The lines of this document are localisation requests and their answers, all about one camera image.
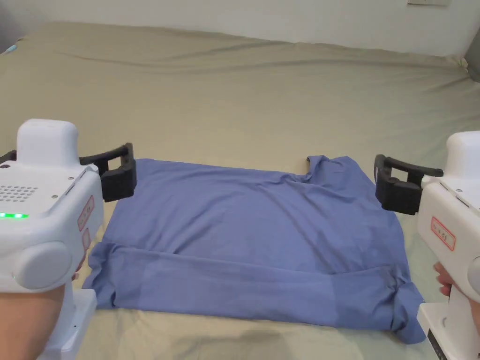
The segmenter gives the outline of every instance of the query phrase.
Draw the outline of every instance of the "wrinkled bedsheet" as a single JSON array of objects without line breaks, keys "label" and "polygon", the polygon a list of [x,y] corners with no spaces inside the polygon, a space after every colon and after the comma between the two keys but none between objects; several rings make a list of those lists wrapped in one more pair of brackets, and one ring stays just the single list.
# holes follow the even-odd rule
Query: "wrinkled bedsheet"
[{"label": "wrinkled bedsheet", "polygon": [[[443,167],[446,139],[480,130],[480,87],[456,58],[161,28],[52,23],[0,56],[0,150],[29,118],[73,122],[81,156],[125,142],[137,158],[308,171],[305,156],[375,155]],[[115,204],[105,206],[105,232]],[[438,292],[435,257],[398,216],[411,278]],[[74,285],[90,274],[87,264]],[[99,310],[78,360],[435,360],[388,332]]]}]

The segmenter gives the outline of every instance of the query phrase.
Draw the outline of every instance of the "wall outlet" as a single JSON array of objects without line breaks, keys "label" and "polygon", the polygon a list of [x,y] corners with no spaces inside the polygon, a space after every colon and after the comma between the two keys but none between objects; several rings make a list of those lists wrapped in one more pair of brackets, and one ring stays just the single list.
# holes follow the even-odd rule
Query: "wall outlet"
[{"label": "wall outlet", "polygon": [[410,5],[448,6],[452,0],[408,0]]}]

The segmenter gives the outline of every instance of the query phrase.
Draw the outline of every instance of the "white wall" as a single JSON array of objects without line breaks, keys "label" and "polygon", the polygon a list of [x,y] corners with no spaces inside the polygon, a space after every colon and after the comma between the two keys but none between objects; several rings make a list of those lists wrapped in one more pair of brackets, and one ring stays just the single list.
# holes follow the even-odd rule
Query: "white wall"
[{"label": "white wall", "polygon": [[452,0],[448,8],[407,0],[0,0],[2,17],[10,42],[65,20],[463,55],[480,26],[480,0]]}]

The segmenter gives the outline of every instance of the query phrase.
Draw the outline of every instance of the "red label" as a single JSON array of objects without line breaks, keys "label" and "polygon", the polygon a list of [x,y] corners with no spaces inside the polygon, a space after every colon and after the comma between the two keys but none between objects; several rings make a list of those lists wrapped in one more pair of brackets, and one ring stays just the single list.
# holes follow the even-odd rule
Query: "red label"
[{"label": "red label", "polygon": [[78,218],[77,223],[78,223],[78,230],[79,231],[82,231],[84,229],[85,224],[87,223],[88,218],[92,214],[94,208],[95,208],[95,201],[94,201],[93,195],[92,195],[92,196],[90,196],[90,199],[88,199],[82,213],[80,214],[80,217]]},{"label": "red label", "polygon": [[451,250],[455,249],[456,238],[436,217],[432,217],[430,229]]},{"label": "red label", "polygon": [[92,239],[90,238],[90,232],[88,231],[88,228],[85,229],[84,234],[82,235],[82,243],[84,244],[84,250],[86,252],[90,247],[90,244],[92,243]]}]

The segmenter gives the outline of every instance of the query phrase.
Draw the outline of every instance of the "round knob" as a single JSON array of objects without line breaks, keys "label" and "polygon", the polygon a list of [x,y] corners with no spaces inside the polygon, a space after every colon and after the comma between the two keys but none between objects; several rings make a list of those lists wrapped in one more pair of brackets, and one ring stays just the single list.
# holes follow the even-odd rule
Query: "round knob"
[{"label": "round knob", "polygon": [[72,255],[59,241],[31,246],[23,250],[15,262],[13,277],[30,290],[55,284],[72,265]]},{"label": "round knob", "polygon": [[472,288],[480,294],[480,257],[473,259],[468,266],[467,278]]}]

